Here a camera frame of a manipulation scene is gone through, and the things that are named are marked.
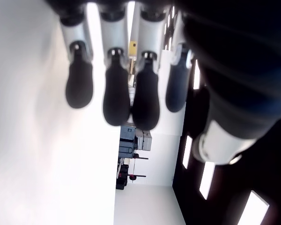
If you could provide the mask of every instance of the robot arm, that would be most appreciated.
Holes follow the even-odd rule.
[[[85,17],[88,0],[47,2],[60,16],[71,63],[67,101],[73,108],[82,108],[91,101],[93,87],[93,53]],[[100,13],[106,65],[104,116],[108,123],[118,126],[125,123],[130,114],[127,1],[95,2]],[[158,69],[163,28],[172,2],[140,2],[136,92],[131,113],[137,128],[151,130],[156,126],[160,113]],[[195,140],[192,152],[198,160],[218,165],[228,164],[281,118],[281,46],[277,44],[280,36],[277,35],[276,39],[269,37],[274,29],[264,26],[265,22],[260,24],[262,20],[256,20],[255,15],[249,20],[246,15],[241,20],[239,7],[244,5],[242,1],[233,6],[226,4],[208,0],[175,2],[182,11],[177,15],[166,93],[168,109],[178,112],[188,92],[193,52],[207,83],[210,108],[206,128]],[[256,7],[256,3],[250,4],[247,7]],[[212,12],[206,9],[206,5],[213,9]]]

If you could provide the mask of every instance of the yellow box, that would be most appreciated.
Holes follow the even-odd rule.
[[[130,41],[129,56],[136,56],[136,53],[137,53],[137,42],[136,41]]]

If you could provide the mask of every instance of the ceiling light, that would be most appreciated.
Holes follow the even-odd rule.
[[[183,161],[182,161],[182,164],[184,165],[185,169],[187,169],[187,166],[188,166],[189,156],[191,154],[191,148],[192,148],[192,138],[190,136],[187,136],[185,149],[184,149],[184,155],[183,155]]]
[[[171,44],[172,44],[172,37],[170,37],[170,39],[169,39],[169,51],[170,51],[170,48],[171,48]]]
[[[251,191],[238,225],[260,225],[268,207],[269,204],[266,201]]]
[[[135,1],[130,1],[127,5],[127,27],[128,27],[128,43],[130,42],[131,31],[132,31],[132,23],[133,23],[133,15],[134,15],[134,6]]]
[[[194,74],[194,79],[193,79],[193,89],[199,89],[200,88],[200,69],[198,66],[198,61],[196,60],[195,64],[195,74]]]
[[[212,181],[212,176],[214,174],[214,167],[215,164],[212,162],[206,162],[204,166],[204,172],[200,184],[200,192],[205,198],[205,200],[208,197],[211,181]]]

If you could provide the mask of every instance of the white floor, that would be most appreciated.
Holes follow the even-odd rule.
[[[128,184],[116,191],[114,225],[185,225],[172,187]]]

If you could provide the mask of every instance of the dark ceiling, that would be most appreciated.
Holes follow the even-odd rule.
[[[203,82],[199,90],[192,90],[190,81],[173,181],[186,224],[237,225],[253,190],[270,205],[261,224],[280,225],[281,120],[255,145],[243,152],[239,162],[215,167],[207,200],[199,192],[204,164],[191,155],[188,168],[182,165],[186,137],[189,135],[195,139],[203,131],[208,102],[209,93]]]

